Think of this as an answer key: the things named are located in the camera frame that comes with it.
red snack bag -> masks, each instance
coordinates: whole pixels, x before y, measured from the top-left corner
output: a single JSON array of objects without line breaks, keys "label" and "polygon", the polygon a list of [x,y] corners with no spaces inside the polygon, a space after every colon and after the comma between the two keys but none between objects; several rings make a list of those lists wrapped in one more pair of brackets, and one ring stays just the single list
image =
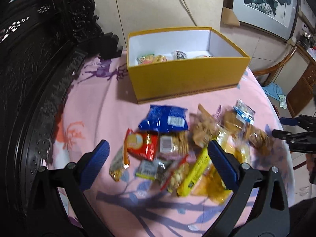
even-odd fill
[{"label": "red snack bag", "polygon": [[157,150],[158,135],[147,132],[134,133],[133,130],[126,137],[127,151],[140,158],[153,161]]}]

yellow box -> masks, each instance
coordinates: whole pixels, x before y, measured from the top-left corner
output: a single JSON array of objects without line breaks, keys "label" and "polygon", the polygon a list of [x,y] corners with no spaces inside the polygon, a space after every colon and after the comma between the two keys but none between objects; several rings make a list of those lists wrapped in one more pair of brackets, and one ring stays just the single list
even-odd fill
[{"label": "yellow box", "polygon": [[[178,27],[130,33],[127,69],[138,103],[237,86],[250,57],[211,27]],[[138,65],[137,58],[187,54],[186,60]],[[214,57],[196,58],[199,55]]]}]

blue snack bag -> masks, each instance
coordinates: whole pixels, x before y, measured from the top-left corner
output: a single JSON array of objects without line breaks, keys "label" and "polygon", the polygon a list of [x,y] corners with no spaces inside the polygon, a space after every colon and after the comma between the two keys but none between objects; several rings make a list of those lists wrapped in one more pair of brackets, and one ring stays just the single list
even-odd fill
[{"label": "blue snack bag", "polygon": [[185,112],[188,109],[175,106],[151,105],[149,113],[138,128],[144,131],[169,133],[188,130]]}]

screw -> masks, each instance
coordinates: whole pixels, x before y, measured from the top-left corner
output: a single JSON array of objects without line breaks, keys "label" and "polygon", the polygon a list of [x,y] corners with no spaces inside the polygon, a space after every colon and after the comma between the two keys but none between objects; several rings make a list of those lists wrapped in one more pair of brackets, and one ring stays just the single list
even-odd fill
[{"label": "screw", "polygon": [[279,172],[279,169],[278,169],[276,166],[273,166],[273,167],[271,168],[271,170],[272,170],[272,172],[274,172],[274,173],[278,173],[278,172]]},{"label": "screw", "polygon": [[74,169],[76,167],[76,163],[75,162],[69,162],[68,164],[67,164],[67,168],[68,169]]},{"label": "screw", "polygon": [[45,170],[46,170],[46,167],[45,167],[45,166],[40,166],[39,169],[38,169],[38,171],[39,171],[40,173],[44,172]]},{"label": "screw", "polygon": [[248,163],[242,163],[242,164],[241,164],[241,167],[242,167],[243,169],[245,169],[245,170],[250,169],[250,165],[249,165]]}]

painting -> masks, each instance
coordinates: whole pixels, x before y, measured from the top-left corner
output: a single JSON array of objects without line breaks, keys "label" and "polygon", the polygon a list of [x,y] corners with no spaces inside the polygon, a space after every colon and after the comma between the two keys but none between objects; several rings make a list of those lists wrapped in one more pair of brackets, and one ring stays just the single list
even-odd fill
[{"label": "painting", "polygon": [[241,23],[288,40],[293,35],[299,0],[233,0],[230,9]]}]

